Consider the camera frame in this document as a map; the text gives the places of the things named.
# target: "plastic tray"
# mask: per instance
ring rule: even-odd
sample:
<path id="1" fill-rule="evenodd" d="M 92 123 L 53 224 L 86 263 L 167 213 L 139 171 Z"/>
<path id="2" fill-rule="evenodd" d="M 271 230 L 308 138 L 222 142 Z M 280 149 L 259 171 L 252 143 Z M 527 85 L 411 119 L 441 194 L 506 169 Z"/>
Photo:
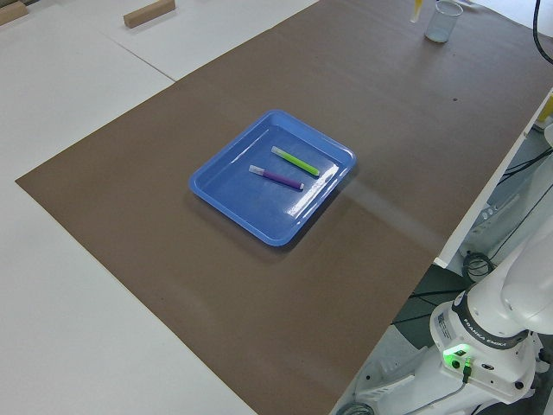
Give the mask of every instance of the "plastic tray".
<path id="1" fill-rule="evenodd" d="M 320 171 L 315 177 L 271 153 L 275 145 Z M 288 243 L 355 164 L 355 155 L 286 112 L 273 110 L 191 177 L 194 193 L 272 246 Z M 304 183 L 297 190 L 248 171 L 250 165 Z"/>

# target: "purple marker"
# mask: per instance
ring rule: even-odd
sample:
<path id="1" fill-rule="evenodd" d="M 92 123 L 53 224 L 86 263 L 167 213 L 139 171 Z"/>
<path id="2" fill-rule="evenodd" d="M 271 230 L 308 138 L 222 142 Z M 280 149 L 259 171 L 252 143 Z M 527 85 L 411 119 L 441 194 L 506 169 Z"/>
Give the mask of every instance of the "purple marker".
<path id="1" fill-rule="evenodd" d="M 303 183 L 296 182 L 295 180 L 289 179 L 288 177 L 280 176 L 277 173 L 272 173 L 265 169 L 261 169 L 260 167 L 251 165 L 250 172 L 255 173 L 256 175 L 267 177 L 268 179 L 274 180 L 275 182 L 286 184 L 291 188 L 297 188 L 298 190 L 303 190 Z"/>

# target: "wooden block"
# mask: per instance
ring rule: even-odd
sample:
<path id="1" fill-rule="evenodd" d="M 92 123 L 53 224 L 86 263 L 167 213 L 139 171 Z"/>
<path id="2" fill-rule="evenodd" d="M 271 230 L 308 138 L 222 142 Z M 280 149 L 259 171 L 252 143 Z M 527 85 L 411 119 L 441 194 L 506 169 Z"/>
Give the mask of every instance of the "wooden block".
<path id="1" fill-rule="evenodd" d="M 128 28 L 135 28 L 139 24 L 146 23 L 165 13 L 175 9 L 175 0 L 158 0 L 141 9 L 135 10 L 123 16 L 124 24 Z"/>
<path id="2" fill-rule="evenodd" d="M 25 16 L 28 13 L 27 7 L 21 2 L 15 2 L 8 4 L 7 6 L 3 6 L 0 9 L 0 26 L 21 16 Z"/>

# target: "green marker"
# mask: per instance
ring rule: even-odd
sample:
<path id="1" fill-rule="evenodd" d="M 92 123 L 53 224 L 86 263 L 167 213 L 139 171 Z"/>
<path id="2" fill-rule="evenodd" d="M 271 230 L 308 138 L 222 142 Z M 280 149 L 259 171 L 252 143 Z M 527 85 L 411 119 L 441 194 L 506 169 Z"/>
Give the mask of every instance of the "green marker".
<path id="1" fill-rule="evenodd" d="M 279 149 L 278 147 L 275 147 L 273 145 L 273 148 L 270 149 L 271 153 L 275 153 L 277 156 L 282 157 L 287 162 L 290 162 L 294 164 L 295 166 L 299 167 L 300 169 L 304 169 L 308 173 L 311 173 L 313 176 L 319 177 L 319 170 L 315 167 L 305 163 L 304 161 L 300 160 L 297 157 L 292 156 L 291 154 L 287 153 L 284 150 Z"/>

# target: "cable connector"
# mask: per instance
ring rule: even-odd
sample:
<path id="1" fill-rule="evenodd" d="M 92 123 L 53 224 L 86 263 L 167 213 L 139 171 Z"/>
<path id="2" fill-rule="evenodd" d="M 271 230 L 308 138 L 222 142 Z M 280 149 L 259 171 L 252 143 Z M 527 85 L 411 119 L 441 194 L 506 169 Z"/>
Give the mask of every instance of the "cable connector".
<path id="1" fill-rule="evenodd" d="M 465 361 L 465 367 L 463 368 L 463 383 L 468 383 L 468 377 L 472 374 L 473 369 L 470 366 L 470 358 Z"/>

